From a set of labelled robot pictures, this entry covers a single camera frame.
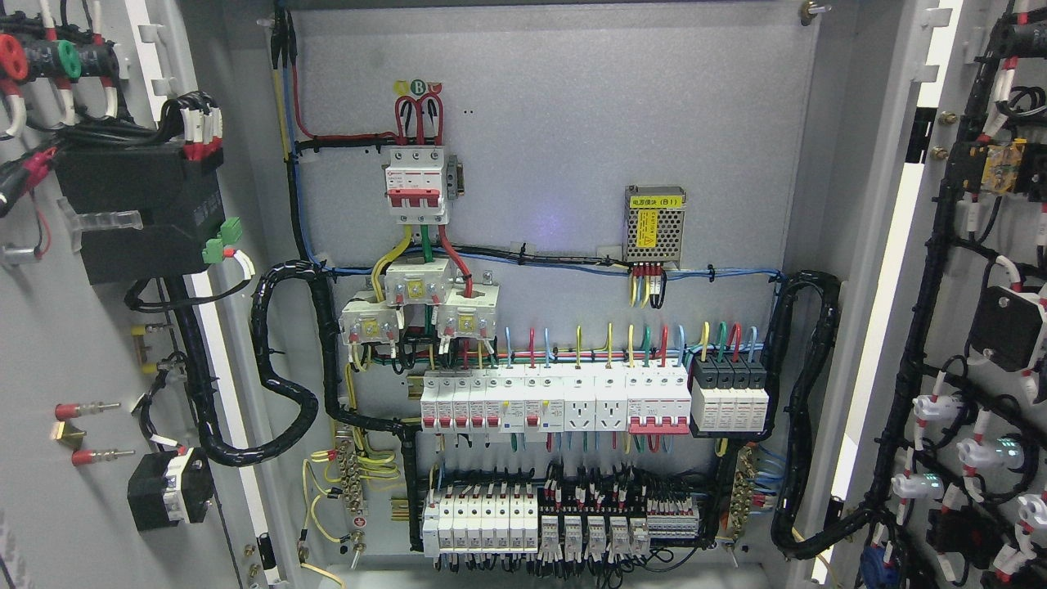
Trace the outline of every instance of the black cable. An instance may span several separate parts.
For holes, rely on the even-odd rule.
[[[225,521],[225,511],[222,508],[222,500],[218,498],[218,489],[211,484],[211,493],[215,496],[215,507],[218,508],[218,519],[222,522],[222,534],[225,535],[225,548],[229,551],[229,561],[232,563],[232,574],[237,576],[237,586],[244,589],[244,580],[240,576],[240,560],[237,551],[232,548],[232,538],[229,536],[229,524]]]
[[[661,310],[662,305],[665,305],[666,291],[669,289],[669,275],[665,273],[665,268],[661,268],[659,280],[661,280],[661,288],[659,290],[661,293],[651,294],[650,304],[652,310]]]
[[[996,195],[996,201],[993,202],[993,210],[988,214],[988,222],[985,223],[984,230],[982,230],[982,233],[978,235],[977,239],[973,240],[978,245],[985,243],[985,240],[988,239],[988,234],[993,232],[993,226],[996,225],[996,218],[1000,214],[1000,206],[1003,204],[1003,200],[1004,198],[1002,195]]]
[[[219,292],[218,294],[211,294],[210,297],[186,297],[184,299],[173,299],[170,302],[142,301],[139,296],[142,290],[149,286],[149,282],[150,278],[139,279],[131,285],[131,288],[129,288],[125,294],[124,304],[127,305],[127,308],[132,312],[138,312],[140,314],[162,314],[173,312],[175,310],[215,303],[225,299],[226,297],[231,297],[232,294],[247,288],[247,286],[251,282],[251,278],[248,277],[242,279],[232,288],[229,288],[224,292]]]
[[[188,298],[183,276],[165,277],[164,284],[172,299]],[[309,390],[293,383],[281,386],[280,383],[268,381],[262,375],[260,366],[262,385],[294,402],[298,406],[298,415],[283,433],[258,447],[239,449],[226,444],[222,438],[218,411],[215,407],[215,389],[211,387],[215,379],[207,364],[206,347],[196,311],[192,308],[178,308],[174,310],[174,315],[181,333],[182,344],[185,346],[185,393],[196,412],[195,422],[200,446],[208,458],[224,467],[249,467],[280,456],[306,435],[319,409],[316,398]]]
[[[3,560],[3,554],[0,554],[0,573],[3,573],[3,580],[7,583],[7,589],[18,589],[15,587],[15,580],[10,576],[10,570],[7,569],[7,563]]]
[[[644,570],[648,570],[650,572],[669,572],[669,571],[676,570],[677,568],[680,568],[680,567],[684,566],[685,564],[687,564],[687,561],[691,560],[691,557],[693,557],[694,553],[698,551],[698,548],[699,548],[699,546],[695,546],[695,547],[691,548],[691,551],[688,552],[683,559],[681,559],[675,564],[670,565],[670,566],[668,566],[666,568],[650,568],[646,564],[644,564],[643,568],[644,568]]]
[[[767,369],[765,389],[770,397],[767,413],[773,413],[777,412],[778,398],[781,394],[781,370],[787,354],[794,308],[799,294],[805,289],[812,289],[818,293],[821,299],[821,311],[815,332],[808,342],[803,368],[797,377],[789,395],[789,405],[786,409],[789,417],[786,443],[786,466],[788,468],[771,522],[771,539],[775,545],[783,553],[800,559],[814,558],[824,550],[822,548],[811,551],[811,546],[819,546],[821,540],[798,542],[793,536],[793,528],[796,525],[796,518],[806,492],[807,479],[810,474],[810,460],[814,454],[808,400],[814,391],[815,383],[828,361],[840,324],[839,278],[824,272],[808,270],[786,277],[781,286],[779,300],[775,305],[771,326],[763,345],[763,361]],[[842,537],[853,534],[868,523],[867,511],[859,513],[866,515],[840,521],[845,522],[842,526],[843,529],[849,529]],[[834,528],[832,536],[837,534],[842,533]]]
[[[388,432],[400,440],[400,455],[403,458],[404,483],[407,488],[408,528],[410,548],[422,551],[421,507],[418,478],[417,435],[421,426],[404,424],[399,420],[369,417],[355,410],[346,410],[338,401],[338,385],[341,383],[338,364],[338,337],[340,330],[335,315],[334,293],[322,268],[305,259],[291,259],[277,264],[259,278],[251,304],[250,331],[262,385],[279,394],[294,391],[305,393],[315,401],[308,389],[285,379],[273,370],[269,360],[269,303],[277,284],[286,279],[302,279],[309,286],[313,311],[316,318],[317,337],[324,366],[324,408],[333,420],[354,428],[367,431]]]
[[[138,412],[138,431],[141,432],[141,436],[146,438],[147,443],[153,443],[153,436],[156,435],[156,426],[153,425],[153,421],[150,418],[150,409],[153,407],[153,399],[156,397],[161,389],[168,386],[168,370],[161,369],[156,372],[156,378],[153,379],[153,384],[149,386],[149,390],[146,394],[141,397],[138,401],[138,405],[135,410]]]
[[[87,29],[91,32],[102,32],[94,30],[94,20],[91,19],[91,8],[87,6],[87,0],[80,0],[80,5],[84,7],[84,18],[87,20]]]

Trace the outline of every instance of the black wire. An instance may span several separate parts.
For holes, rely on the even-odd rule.
[[[251,282],[250,278],[242,279],[239,284],[229,288],[225,292],[219,292],[218,294],[213,294],[210,297],[190,297],[186,299],[179,299],[176,301],[171,301],[169,303],[154,302],[154,301],[142,301],[139,299],[141,291],[146,289],[149,285],[149,279],[139,279],[135,281],[130,289],[128,289],[127,294],[124,296],[124,304],[128,307],[133,312],[138,312],[140,314],[163,314],[168,312],[173,312],[175,310],[180,310],[183,308],[192,308],[195,305],[203,305],[206,303],[214,303],[216,301],[221,301],[226,297],[232,296],[237,292],[240,292]]]
[[[218,498],[218,489],[214,484],[211,484],[211,492],[215,494],[215,506],[218,508],[218,519],[222,522],[225,548],[229,551],[229,561],[232,563],[232,574],[237,575],[237,586],[240,589],[244,589],[244,581],[240,576],[240,564],[237,559],[237,551],[232,548],[232,538],[229,537],[229,525],[225,521],[225,511],[222,509],[222,500]]]
[[[29,200],[32,201],[34,212],[37,217],[37,246],[34,247],[34,251],[39,252],[40,248],[44,246],[44,225],[40,222],[40,206],[37,204],[36,189],[29,190]]]
[[[87,6],[87,0],[80,0],[80,5],[84,7],[84,18],[87,19],[87,29],[91,32],[102,32],[94,30],[94,21],[91,19],[91,9]]]
[[[661,310],[662,305],[665,305],[666,291],[669,289],[669,275],[665,273],[665,268],[662,268],[661,274],[659,275],[661,284],[661,294],[651,294],[651,309]]]
[[[7,589],[18,589],[15,587],[15,580],[10,577],[10,570],[7,569],[7,563],[3,560],[3,554],[0,554],[0,572],[3,573],[3,580],[7,582]]]
[[[699,546],[695,546],[695,547],[691,548],[691,551],[688,552],[683,559],[681,559],[675,564],[670,565],[670,566],[668,566],[666,568],[650,568],[646,564],[644,565],[643,568],[644,568],[644,570],[648,570],[650,572],[669,572],[669,571],[672,571],[672,570],[676,570],[677,568],[680,568],[680,567],[684,566],[685,564],[687,564],[687,561],[691,560],[691,557],[693,557],[694,553],[698,551],[698,548],[699,548]]]
[[[1002,195],[996,196],[996,201],[993,203],[993,210],[988,214],[988,222],[985,223],[985,229],[978,235],[978,239],[972,239],[978,245],[985,243],[985,240],[988,239],[988,233],[993,232],[993,226],[996,225],[996,218],[1000,214],[1000,206],[1003,204],[1003,200]]]
[[[141,432],[141,437],[146,438],[147,443],[156,445],[157,447],[159,445],[153,441],[153,436],[156,435],[156,426],[153,425],[153,421],[150,418],[150,409],[153,407],[153,399],[156,398],[156,393],[168,386],[168,370],[158,370],[156,372],[153,384],[149,386],[149,390],[141,397],[138,406],[135,408],[138,411],[138,431]]]

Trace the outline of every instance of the red wire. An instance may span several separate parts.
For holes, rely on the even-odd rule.
[[[662,368],[665,368],[665,355],[669,348],[669,326],[662,326]]]
[[[531,329],[531,343],[528,344],[528,349],[531,352],[531,368],[534,368],[534,329]]]
[[[422,94],[422,97],[418,98],[419,113],[422,112],[422,109],[425,107],[425,100],[427,99],[431,99],[432,101],[437,103],[437,116],[438,116],[437,119],[440,121],[440,123],[437,127],[437,131],[432,135],[432,142],[435,144],[442,145],[444,144],[444,101],[440,99],[439,94],[436,94],[433,92]],[[422,128],[421,117],[419,117],[418,119],[418,127],[419,129]],[[420,135],[422,135],[424,138],[425,132],[423,131],[422,133],[420,133]]]
[[[465,278],[465,298],[472,299],[472,274],[469,273],[469,266],[465,265],[465,259],[451,246],[451,240],[447,239],[447,225],[437,225],[437,230],[440,232],[440,245],[443,246],[444,251],[454,262],[454,265],[462,270],[462,277]],[[533,352],[532,348],[531,360],[534,360]]]
[[[731,346],[731,342],[734,342],[734,356],[731,357],[731,362],[738,362],[738,355],[741,354],[741,324],[735,323],[731,329],[731,337],[727,339],[728,347]]]
[[[354,139],[374,139],[378,137],[395,137],[396,133],[392,131],[384,131],[381,133],[359,133],[356,135],[315,135],[310,133],[306,129],[305,122],[302,121],[302,107],[298,103],[298,66],[297,64],[291,64],[291,90],[294,96],[294,121],[298,124],[298,129],[311,139],[320,140],[354,140]]]

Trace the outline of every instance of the wire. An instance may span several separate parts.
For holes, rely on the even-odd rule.
[[[32,254],[38,259],[43,259],[44,255],[51,248],[51,226],[47,223],[47,217],[37,202],[37,190],[29,190],[29,199],[32,201],[32,208],[37,212],[37,245],[32,248]]]
[[[232,538],[229,536],[229,524],[225,521],[225,509],[222,507],[222,500],[218,497],[218,489],[211,485],[215,494],[215,506],[218,508],[218,519],[222,522],[222,534],[225,536],[225,549],[229,552],[229,561],[232,563],[232,573],[237,577],[237,586],[244,589],[244,580],[240,576],[240,561],[237,551],[232,548]]]
[[[302,568],[304,568],[306,570],[311,570],[311,571],[313,571],[316,574],[319,574],[321,576],[326,576],[326,577],[330,579],[331,581],[334,581],[335,583],[338,584],[338,587],[340,587],[341,589],[349,589],[349,586],[346,585],[346,582],[342,581],[340,576],[338,576],[338,575],[336,575],[336,574],[334,574],[334,573],[332,573],[330,571],[324,570],[320,567],[311,565],[309,563],[299,563],[298,566],[300,566]]]
[[[800,530],[793,528],[793,538],[797,539],[798,542],[803,542],[804,538],[800,535]],[[836,589],[843,589],[844,584],[840,583],[840,579],[837,576],[837,571],[832,570],[832,565],[829,564],[828,559],[824,554],[818,554],[816,557],[823,565],[825,565],[825,570],[829,571],[829,576],[832,579],[832,585]]]
[[[124,296],[124,304],[128,307],[132,312],[138,312],[139,314],[163,314],[168,312],[173,312],[175,310],[181,310],[185,308],[194,308],[197,305],[206,305],[207,303],[215,303],[221,301],[226,297],[231,297],[232,294],[240,292],[251,282],[251,278],[242,279],[239,284],[229,288],[225,292],[220,292],[218,294],[213,294],[210,297],[186,297],[184,299],[172,300],[169,303],[153,302],[153,301],[142,301],[138,298],[141,291],[149,286],[150,278],[139,279],[135,281],[131,288],[127,291]]]
[[[454,249],[451,245],[449,239],[447,239],[447,225],[437,225],[437,230],[440,232],[440,244],[444,246],[444,251],[447,255],[454,262],[454,265],[459,267],[462,271],[462,278],[465,280],[465,292],[463,293],[466,299],[472,299],[472,274],[469,273],[469,266],[465,264],[465,259],[462,255]]]
[[[422,235],[422,258],[426,262],[432,260],[432,241],[429,240],[429,225],[419,227]]]
[[[385,267],[393,263],[394,259],[403,254],[410,246],[410,240],[414,236],[410,230],[410,225],[403,226],[403,237],[400,240],[388,253],[382,255],[375,263],[374,269],[371,270],[371,286],[375,290],[375,300],[379,303],[385,302],[385,292],[382,290],[382,272]]]
[[[629,345],[628,345],[629,347],[628,347],[627,352],[628,352],[628,357],[629,357],[629,368],[632,368],[634,366],[634,360],[636,359],[634,359],[633,354],[632,354],[632,324],[631,323],[629,324],[628,342],[629,342]],[[610,355],[609,355],[609,353],[607,355],[607,364],[610,364]]]
[[[15,580],[10,577],[10,570],[7,569],[7,563],[3,560],[3,554],[0,554],[0,573],[3,573],[3,579],[7,583],[7,589],[18,589],[15,586]]]
[[[694,553],[698,551],[698,548],[700,548],[700,546],[694,546],[693,548],[691,548],[691,551],[688,552],[683,559],[681,559],[675,564],[668,566],[666,568],[650,568],[646,564],[643,565],[643,568],[644,570],[648,570],[650,572],[669,572],[676,570],[677,568],[687,564],[687,561],[691,560],[691,557],[693,557]]]

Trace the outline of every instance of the yellow wire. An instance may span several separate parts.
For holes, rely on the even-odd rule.
[[[360,367],[363,363],[360,362],[360,348],[359,348],[359,346],[357,346],[356,344],[352,344],[352,345],[349,346],[349,350],[350,350],[350,354],[353,357],[353,364],[355,364],[357,367]]]
[[[291,141],[287,135],[287,120],[284,118],[284,83],[280,78],[280,70],[272,70],[272,90],[276,94],[276,119],[280,120],[280,144],[284,153],[291,153]]]
[[[329,482],[329,483],[340,483],[341,482],[341,478],[331,478],[331,466],[332,465],[334,465],[334,462],[328,462],[328,466],[324,467],[324,480],[327,481],[327,482]]]
[[[612,354],[611,346],[614,346],[615,341],[615,324],[607,323],[607,368],[610,368],[610,357]]]
[[[313,502],[309,504],[309,517],[313,520],[313,525],[316,526],[316,531],[320,533],[320,536],[327,539],[328,542],[333,544],[341,544],[341,540],[331,536],[331,533],[320,524],[319,519],[316,518],[316,504],[319,503],[320,499],[324,499],[322,495],[317,495],[313,498]]]
[[[701,362],[706,362],[706,353],[709,350],[709,322],[701,326]]]
[[[629,368],[632,368],[633,354],[632,354],[632,324],[629,324]]]
[[[797,542],[803,542],[804,540],[803,536],[800,534],[800,530],[796,529],[795,527],[793,528],[793,538],[795,538]],[[828,559],[826,559],[824,554],[818,554],[817,558],[819,561],[822,562],[823,565],[825,565],[825,570],[829,571],[829,576],[832,577],[832,585],[834,585],[837,589],[843,589],[844,584],[840,583],[840,579],[837,577],[836,571],[833,571],[832,567],[829,565]]]
[[[410,240],[413,236],[414,233],[411,232],[410,225],[404,225],[403,239],[401,239],[400,243],[397,243],[388,253],[379,257],[378,263],[376,263],[374,269],[371,270],[371,284],[375,289],[375,300],[379,303],[385,301],[385,292],[382,291],[381,282],[382,270],[385,269],[385,266],[392,264],[394,259],[403,254],[407,247],[410,246]]]
[[[338,584],[338,587],[340,587],[341,589],[349,589],[349,586],[346,585],[346,582],[342,581],[341,577],[338,576],[337,574],[334,574],[334,573],[332,573],[330,571],[324,570],[320,567],[313,566],[313,565],[311,565],[309,563],[300,563],[298,566],[300,566],[302,568],[304,568],[306,570],[311,570],[311,571],[315,572],[316,574],[319,574],[320,576],[326,576],[326,577],[330,579],[331,581],[334,581],[335,583]]]
[[[644,300],[640,302],[640,309],[642,310],[642,309],[646,308],[647,303],[649,303],[650,300],[651,300],[651,276],[645,275],[644,276]]]
[[[353,382],[353,370],[346,365],[346,389],[349,392],[349,408],[358,409],[356,400],[356,385]],[[376,451],[371,447],[371,440],[366,433],[353,428],[353,443],[360,450],[356,455],[356,461],[360,470],[364,473],[361,479],[396,479],[400,477],[400,468],[396,465],[396,452],[392,450]]]

